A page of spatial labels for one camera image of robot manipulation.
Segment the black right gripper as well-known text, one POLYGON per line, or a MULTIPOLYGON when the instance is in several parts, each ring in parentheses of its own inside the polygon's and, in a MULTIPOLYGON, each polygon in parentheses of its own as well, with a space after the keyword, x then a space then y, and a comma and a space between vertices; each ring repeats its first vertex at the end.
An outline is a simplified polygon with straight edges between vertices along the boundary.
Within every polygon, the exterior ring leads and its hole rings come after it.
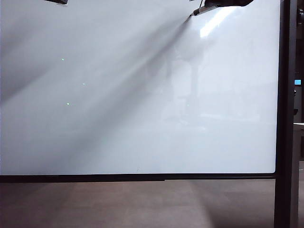
MULTIPOLYGON (((231 0, 229 6, 240 6, 244 7, 253 2, 253 0, 231 0)), ((225 7, 227 0, 205 0, 204 7, 225 7)))

